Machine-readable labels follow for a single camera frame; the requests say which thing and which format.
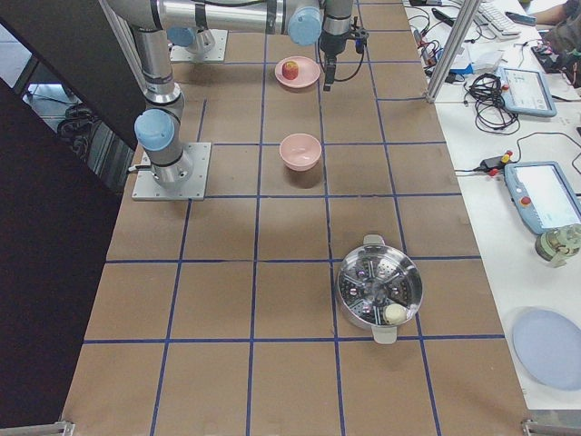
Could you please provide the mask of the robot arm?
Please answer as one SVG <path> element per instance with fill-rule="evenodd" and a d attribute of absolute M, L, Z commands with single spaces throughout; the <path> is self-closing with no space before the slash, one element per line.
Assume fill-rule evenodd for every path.
<path fill-rule="evenodd" d="M 323 90 L 341 80 L 338 57 L 347 45 L 363 55 L 369 33 L 352 15 L 351 1 L 153 1 L 156 28 L 191 27 L 286 35 L 296 45 L 315 45 L 321 56 Z"/>
<path fill-rule="evenodd" d="M 173 188 L 189 177 L 192 163 L 179 140 L 184 99 L 173 79 L 158 3 L 102 1 L 100 5 L 143 92 L 145 111 L 137 116 L 133 129 L 149 158 L 151 177 L 160 186 Z"/>

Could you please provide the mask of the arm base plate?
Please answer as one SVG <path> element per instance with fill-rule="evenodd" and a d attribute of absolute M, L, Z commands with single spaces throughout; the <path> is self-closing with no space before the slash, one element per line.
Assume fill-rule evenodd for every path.
<path fill-rule="evenodd" d="M 178 63 L 223 63 L 228 32 L 173 27 L 167 31 L 170 59 Z"/>
<path fill-rule="evenodd" d="M 135 201 L 203 201 L 210 166 L 211 143 L 184 143 L 182 157 L 167 167 L 154 165 L 143 152 L 132 198 Z"/>

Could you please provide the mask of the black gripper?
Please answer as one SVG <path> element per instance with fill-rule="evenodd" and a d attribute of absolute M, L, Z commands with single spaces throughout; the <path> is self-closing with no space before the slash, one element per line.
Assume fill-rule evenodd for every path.
<path fill-rule="evenodd" d="M 319 49 L 323 52 L 325 72 L 323 92 L 329 92 L 330 85 L 335 82 L 337 56 L 345 50 L 348 40 L 354 42 L 356 53 L 363 55 L 367 45 L 367 30 L 363 27 L 353 27 L 340 35 L 334 35 L 327 30 L 321 32 Z"/>

